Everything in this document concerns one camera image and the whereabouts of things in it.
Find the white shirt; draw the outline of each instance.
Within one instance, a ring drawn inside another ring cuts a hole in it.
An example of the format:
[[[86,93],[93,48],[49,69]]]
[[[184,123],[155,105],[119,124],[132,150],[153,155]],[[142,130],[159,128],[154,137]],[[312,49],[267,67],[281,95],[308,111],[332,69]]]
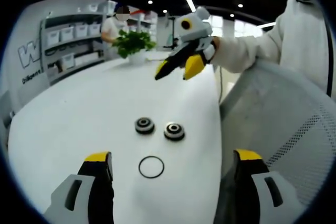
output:
[[[326,93],[329,49],[325,26],[318,7],[288,0],[274,28],[263,36],[220,38],[212,63],[237,73],[252,66],[256,57],[267,59],[303,73]],[[335,67],[333,73],[332,97],[336,100]]]
[[[119,37],[119,29],[116,26],[115,18],[110,17],[107,18],[102,24],[101,31],[107,33],[110,38],[118,38]]]

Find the white wall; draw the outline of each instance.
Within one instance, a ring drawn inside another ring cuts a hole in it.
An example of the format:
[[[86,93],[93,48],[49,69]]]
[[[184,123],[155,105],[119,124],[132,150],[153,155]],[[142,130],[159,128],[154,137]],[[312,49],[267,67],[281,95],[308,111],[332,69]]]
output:
[[[39,29],[40,22],[49,12],[53,15],[66,15],[75,13],[78,7],[84,8],[92,3],[99,3],[103,0],[46,0],[28,6],[21,14],[15,24],[12,34],[9,37],[8,44],[4,52],[4,61],[1,75],[1,93],[9,90],[13,109],[15,112],[21,109],[18,97],[19,89],[24,85],[22,79],[29,74],[41,70],[40,52],[39,52]],[[18,54],[18,49],[24,47],[27,50],[27,44],[33,41],[35,49],[26,51],[26,56],[30,59],[30,64],[23,67]]]

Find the green plant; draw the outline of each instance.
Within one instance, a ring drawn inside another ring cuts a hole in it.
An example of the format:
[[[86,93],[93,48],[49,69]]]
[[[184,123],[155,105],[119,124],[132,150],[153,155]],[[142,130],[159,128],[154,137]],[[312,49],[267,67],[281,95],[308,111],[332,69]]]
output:
[[[149,51],[156,45],[155,42],[151,41],[150,34],[143,31],[140,33],[136,31],[126,33],[124,30],[120,30],[119,35],[120,37],[116,39],[113,46],[118,48],[118,54],[124,59],[142,49]]]

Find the window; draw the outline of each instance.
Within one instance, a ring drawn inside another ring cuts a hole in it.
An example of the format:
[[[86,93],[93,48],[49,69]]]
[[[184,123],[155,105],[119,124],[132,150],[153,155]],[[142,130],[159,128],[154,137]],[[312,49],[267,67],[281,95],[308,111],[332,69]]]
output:
[[[263,31],[256,25],[252,25],[240,20],[235,20],[235,37],[260,37],[261,35],[263,35]]]
[[[204,20],[205,22],[210,23],[212,27],[211,36],[223,36],[223,18],[220,16],[210,16],[209,19]]]

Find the person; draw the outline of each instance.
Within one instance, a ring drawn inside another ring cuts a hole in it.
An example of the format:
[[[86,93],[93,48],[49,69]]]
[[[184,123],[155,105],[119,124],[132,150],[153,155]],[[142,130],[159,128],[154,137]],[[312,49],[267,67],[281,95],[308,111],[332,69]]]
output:
[[[317,0],[288,0],[272,30],[261,37],[214,37],[211,64],[243,72],[263,58],[304,74],[336,100],[334,39]]]
[[[101,26],[101,39],[107,43],[107,58],[113,59],[118,56],[117,49],[113,48],[113,43],[119,37],[119,30],[127,31],[127,19],[130,16],[130,11],[127,6],[121,4],[116,5],[113,16],[107,18]]]

